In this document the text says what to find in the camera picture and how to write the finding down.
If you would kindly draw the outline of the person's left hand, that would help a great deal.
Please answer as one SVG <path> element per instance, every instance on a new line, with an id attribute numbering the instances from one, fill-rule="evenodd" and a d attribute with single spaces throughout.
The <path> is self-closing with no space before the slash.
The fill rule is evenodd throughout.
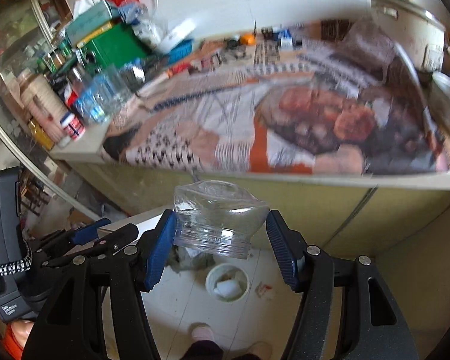
<path id="1" fill-rule="evenodd" d="M 33 321 L 19 319 L 7 325 L 2 344 L 13 359 L 22 359 L 26 341 L 34 324 Z"/>

